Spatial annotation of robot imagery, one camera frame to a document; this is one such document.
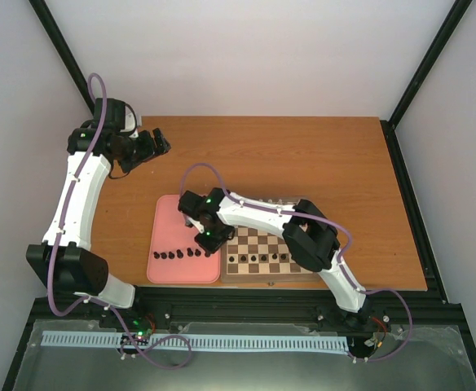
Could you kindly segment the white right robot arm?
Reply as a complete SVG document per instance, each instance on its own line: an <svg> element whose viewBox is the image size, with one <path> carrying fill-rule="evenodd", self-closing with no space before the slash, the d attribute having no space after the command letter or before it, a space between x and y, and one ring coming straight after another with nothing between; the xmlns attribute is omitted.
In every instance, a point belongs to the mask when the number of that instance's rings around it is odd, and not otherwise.
<svg viewBox="0 0 476 391"><path fill-rule="evenodd" d="M206 167L219 186L208 195L185 189L187 176ZM336 306L344 312L343 322L350 327L364 326L371 311L365 288L350 271L344 259L349 244L341 246L337 233L351 234L328 220L309 200L297 204L273 204L254 200L227 189L219 172L208 163L195 163L186 169L179 185L178 212L187 227L197 230L194 242L203 253L212 255L231 240L238 226L265 231L284 240L294 261L315 272L333 294Z"/></svg>

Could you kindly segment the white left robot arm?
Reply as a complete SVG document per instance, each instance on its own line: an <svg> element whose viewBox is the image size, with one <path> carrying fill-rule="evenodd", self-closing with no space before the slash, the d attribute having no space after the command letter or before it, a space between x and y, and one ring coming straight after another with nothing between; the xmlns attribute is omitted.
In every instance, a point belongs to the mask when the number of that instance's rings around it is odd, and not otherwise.
<svg viewBox="0 0 476 391"><path fill-rule="evenodd" d="M135 287L113 276L108 263L91 251L91 229L99 194L112 167L124 174L170 150L160 129L126 132L78 128L68 139L66 179L55 216L40 244L27 248L26 259L45 284L48 297L72 293L84 302L119 308L127 327L145 322L147 308L134 299Z"/></svg>

